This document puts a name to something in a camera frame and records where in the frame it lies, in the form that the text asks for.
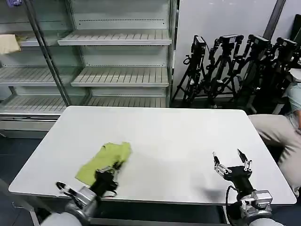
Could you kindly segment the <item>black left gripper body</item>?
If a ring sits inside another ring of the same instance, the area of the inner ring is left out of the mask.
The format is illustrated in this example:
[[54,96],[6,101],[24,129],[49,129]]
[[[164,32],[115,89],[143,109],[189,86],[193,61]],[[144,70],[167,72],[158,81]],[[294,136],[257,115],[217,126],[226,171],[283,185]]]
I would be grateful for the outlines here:
[[114,181],[114,174],[112,170],[97,170],[95,172],[95,182],[90,186],[90,190],[99,197],[104,197],[106,192],[111,192],[114,197],[117,195],[116,189],[118,183]]

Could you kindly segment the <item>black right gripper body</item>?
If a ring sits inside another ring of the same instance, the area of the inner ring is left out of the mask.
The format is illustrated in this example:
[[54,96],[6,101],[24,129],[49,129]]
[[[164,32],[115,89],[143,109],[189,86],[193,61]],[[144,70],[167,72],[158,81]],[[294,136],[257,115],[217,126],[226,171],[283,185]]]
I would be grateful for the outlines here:
[[251,171],[244,170],[244,166],[229,167],[229,170],[224,179],[232,182],[239,194],[251,194],[255,190],[249,181]]

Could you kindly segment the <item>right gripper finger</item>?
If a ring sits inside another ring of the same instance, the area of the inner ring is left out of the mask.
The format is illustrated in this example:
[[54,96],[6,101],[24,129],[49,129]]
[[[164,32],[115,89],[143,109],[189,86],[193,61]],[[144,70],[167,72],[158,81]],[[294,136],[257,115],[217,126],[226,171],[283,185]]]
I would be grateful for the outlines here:
[[230,174],[230,169],[225,167],[224,165],[220,164],[220,161],[215,152],[213,152],[214,158],[214,170],[221,176],[224,177],[225,175]]
[[244,164],[244,171],[252,172],[252,167],[251,167],[252,160],[248,160],[246,155],[243,152],[241,152],[239,149],[237,149],[237,152],[238,152],[238,155],[239,155],[241,161]]

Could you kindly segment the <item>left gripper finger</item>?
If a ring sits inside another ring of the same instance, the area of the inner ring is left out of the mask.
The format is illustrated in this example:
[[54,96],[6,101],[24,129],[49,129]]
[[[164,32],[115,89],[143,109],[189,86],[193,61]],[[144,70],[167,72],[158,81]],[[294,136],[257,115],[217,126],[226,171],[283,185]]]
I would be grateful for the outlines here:
[[121,162],[115,162],[114,164],[113,164],[113,173],[114,173],[114,175],[117,175],[117,174],[119,174],[120,173],[120,171],[121,171],[121,168],[122,168],[122,165],[123,165],[123,162],[121,161]]
[[97,169],[95,171],[96,174],[100,174],[100,173],[110,173],[110,174],[113,174],[114,172],[114,168],[112,166],[106,166],[102,169]]

